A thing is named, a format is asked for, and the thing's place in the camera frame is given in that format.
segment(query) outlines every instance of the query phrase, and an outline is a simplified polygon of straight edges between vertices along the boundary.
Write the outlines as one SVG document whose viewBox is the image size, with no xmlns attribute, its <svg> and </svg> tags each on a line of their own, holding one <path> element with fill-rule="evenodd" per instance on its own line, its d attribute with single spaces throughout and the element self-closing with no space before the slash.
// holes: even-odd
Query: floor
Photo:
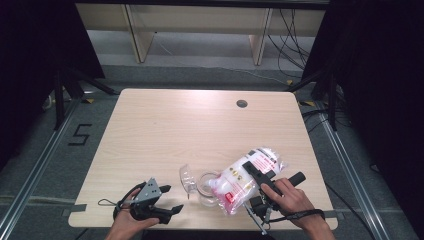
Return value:
<svg viewBox="0 0 424 240">
<path fill-rule="evenodd" d="M 170 72 L 194 70 L 225 72 L 229 76 L 237 76 L 237 78 L 234 77 L 234 81 L 244 78 L 240 76 L 249 75 L 258 79 L 255 81 L 263 81 L 264 85 L 265 82 L 272 82 L 283 87 L 288 84 L 287 79 L 299 80 L 287 75 L 298 73 L 297 76 L 300 76 L 302 72 L 301 68 L 290 63 L 287 58 L 279 59 L 278 51 L 269 39 L 266 42 L 261 65 L 254 66 L 247 36 L 157 33 L 146 61 L 137 64 L 128 33 L 89 31 L 89 35 L 108 78 L 106 82 L 117 88 L 132 86 L 134 83 L 131 79 L 135 78 L 134 75 L 137 75 L 139 71 L 153 71 L 150 74 L 154 76 L 154 71 L 157 69 L 160 71 L 169 69 Z M 282 40 L 279 36 L 272 36 L 272 39 L 281 46 Z M 313 41 L 314 38 L 298 38 L 299 46 L 306 51 L 311 49 Z M 298 53 L 290 50 L 287 53 L 302 66 Z M 313 84 L 296 93 L 302 112 L 323 107 L 321 106 L 323 103 L 309 103 L 311 100 L 309 93 L 312 88 Z M 2 235 L 2 239 L 104 238 L 107 229 L 74 229 L 67 224 L 69 208 L 75 201 L 90 166 L 90 160 L 101 139 L 102 129 L 107 124 L 107 116 L 110 116 L 117 100 L 117 96 L 105 96 L 90 86 L 84 86 L 84 90 L 87 92 L 87 98 L 95 98 L 102 107 L 94 109 L 90 104 L 77 103 L 79 105 L 77 110 L 70 114 L 72 116 L 70 124 L 90 121 L 93 123 L 93 128 L 99 126 L 90 135 L 90 138 L 95 141 L 88 144 L 84 151 L 70 151 L 69 147 L 65 148 L 68 144 L 66 139 L 72 138 L 74 134 L 73 128 L 69 127 L 63 130 L 63 136 L 58 137 L 57 143 L 52 143 L 52 135 L 58 134 L 52 131 L 55 113 L 46 108 L 46 113 L 40 117 L 33 126 L 33 131 L 28 135 L 20 155 L 10 161 L 0 173 L 2 217 L 11 212 L 10 206 L 15 196 L 22 196 L 23 192 L 29 189 L 28 201 L 22 203 L 26 207 L 21 208 L 22 210 L 12 209 L 16 210 L 14 212 L 18 217 L 10 224 L 10 232 Z M 368 157 L 361 145 L 346 112 L 342 111 L 342 103 L 340 101 L 340 108 L 338 108 L 340 111 L 337 112 L 339 127 L 336 133 L 331 131 L 325 115 L 305 117 L 305 125 L 324 180 L 328 183 L 330 198 L 339 220 L 339 227 L 334 231 L 336 237 L 339 239 L 418 239 L 384 180 L 378 174 L 378 169 L 372 168 L 372 159 Z M 105 117 L 93 119 L 92 116 L 97 115 Z M 45 146 L 48 145 L 53 146 L 51 153 L 55 156 L 53 160 L 50 159 L 49 153 L 44 151 Z M 44 158 L 47 160 L 45 165 L 42 165 L 40 162 Z M 55 158 L 67 159 L 68 162 L 60 162 Z M 34 175 L 39 178 L 28 187 L 28 181 L 31 181 L 28 176 Z M 155 231 L 147 232 L 144 237 L 152 239 L 156 236 L 155 234 L 157 234 Z M 271 236 L 275 239 L 307 239 L 299 231 L 273 232 Z"/>
</svg>

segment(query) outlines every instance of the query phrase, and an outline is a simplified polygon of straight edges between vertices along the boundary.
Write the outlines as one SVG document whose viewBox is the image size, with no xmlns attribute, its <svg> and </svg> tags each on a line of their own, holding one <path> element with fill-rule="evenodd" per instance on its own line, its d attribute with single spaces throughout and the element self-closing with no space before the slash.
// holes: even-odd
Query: table surface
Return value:
<svg viewBox="0 0 424 240">
<path fill-rule="evenodd" d="M 247 107 L 237 106 L 244 100 Z M 197 194 L 187 193 L 179 169 L 189 164 L 195 177 L 222 171 L 251 149 L 270 147 L 288 164 L 276 178 L 302 171 L 303 189 L 316 208 L 333 210 L 328 192 L 292 93 L 217 90 L 125 89 L 99 144 L 73 212 L 73 227 L 110 227 L 113 206 L 100 199 L 120 200 L 132 187 L 154 177 L 159 186 L 171 185 L 156 203 L 170 209 L 184 204 L 161 229 L 259 230 L 246 210 L 227 216 L 219 207 L 205 207 Z M 274 212 L 271 218 L 281 217 Z M 331 229 L 336 218 L 327 218 Z M 272 224 L 272 230 L 297 229 L 291 222 Z"/>
</svg>

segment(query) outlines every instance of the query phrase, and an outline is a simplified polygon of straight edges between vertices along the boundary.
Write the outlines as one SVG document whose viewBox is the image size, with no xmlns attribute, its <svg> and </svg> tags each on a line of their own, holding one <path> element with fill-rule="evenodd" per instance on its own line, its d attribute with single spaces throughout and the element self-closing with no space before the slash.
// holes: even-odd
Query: human hand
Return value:
<svg viewBox="0 0 424 240">
<path fill-rule="evenodd" d="M 134 190 L 127 198 L 131 200 L 140 192 L 140 189 Z M 149 228 L 159 223 L 158 218 L 149 218 L 142 221 L 135 220 L 130 213 L 129 204 L 124 204 L 121 211 L 117 214 L 112 227 L 106 236 L 107 240 L 126 240 L 131 239 L 135 234 L 143 229 Z"/>
<path fill-rule="evenodd" d="M 281 178 L 275 181 L 275 186 L 284 194 L 280 196 L 272 190 L 267 184 L 262 184 L 262 191 L 274 202 L 276 202 L 283 215 L 295 212 L 315 209 L 305 192 L 296 189 L 287 178 Z M 334 239 L 327 222 L 320 215 L 309 215 L 291 222 L 305 230 L 312 239 Z"/>
</svg>

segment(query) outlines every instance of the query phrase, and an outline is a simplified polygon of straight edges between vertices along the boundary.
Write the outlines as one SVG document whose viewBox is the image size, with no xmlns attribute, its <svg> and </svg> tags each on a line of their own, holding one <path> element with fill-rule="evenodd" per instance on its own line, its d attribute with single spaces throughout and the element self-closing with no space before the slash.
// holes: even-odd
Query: white plastic bag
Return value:
<svg viewBox="0 0 424 240">
<path fill-rule="evenodd" d="M 253 177 L 243 168 L 250 161 L 263 174 L 270 170 L 279 174 L 286 165 L 270 148 L 256 148 L 221 172 L 218 178 L 209 180 L 214 195 L 225 213 L 233 215 L 245 201 L 259 190 Z"/>
</svg>

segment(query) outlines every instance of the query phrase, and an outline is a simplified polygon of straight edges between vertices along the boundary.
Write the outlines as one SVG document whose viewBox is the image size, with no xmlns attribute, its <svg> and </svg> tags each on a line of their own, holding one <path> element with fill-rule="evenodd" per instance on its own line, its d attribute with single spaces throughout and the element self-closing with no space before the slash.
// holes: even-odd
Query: table hole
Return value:
<svg viewBox="0 0 424 240">
<path fill-rule="evenodd" d="M 247 107 L 247 102 L 245 100 L 238 100 L 237 106 L 239 106 L 240 108 L 245 108 Z"/>
</svg>

